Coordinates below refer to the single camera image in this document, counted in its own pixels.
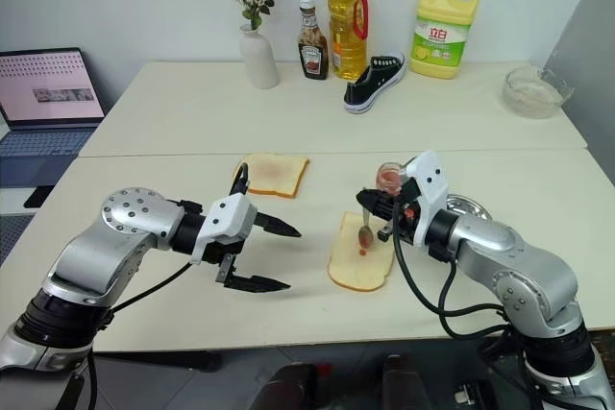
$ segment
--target flower vase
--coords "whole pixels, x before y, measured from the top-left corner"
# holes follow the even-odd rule
[[[239,29],[239,50],[252,85],[262,89],[276,86],[280,82],[280,76],[269,40],[262,36],[258,29],[253,30],[250,24],[244,24]]]

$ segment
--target dish soap bottle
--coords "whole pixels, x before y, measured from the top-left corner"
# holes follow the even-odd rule
[[[301,33],[299,34],[299,57],[308,79],[324,81],[329,72],[329,49],[327,39],[316,21],[314,0],[299,0],[301,9]]]
[[[452,79],[461,63],[479,0],[419,0],[410,69]]]
[[[367,67],[367,0],[329,0],[333,72],[355,81]]]

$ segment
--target bottle cap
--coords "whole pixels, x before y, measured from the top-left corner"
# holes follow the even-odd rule
[[[313,9],[315,7],[314,0],[299,0],[299,7],[302,9]]]

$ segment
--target yellow oil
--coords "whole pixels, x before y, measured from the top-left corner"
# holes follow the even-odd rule
[[[357,1],[357,24],[362,30],[360,0],[329,0],[333,72],[337,77],[352,81],[358,79],[367,67],[367,40],[357,36],[353,27]]]

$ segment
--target laptop screen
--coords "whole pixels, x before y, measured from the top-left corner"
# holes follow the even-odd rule
[[[79,49],[1,53],[0,108],[17,127],[96,123],[105,116]]]

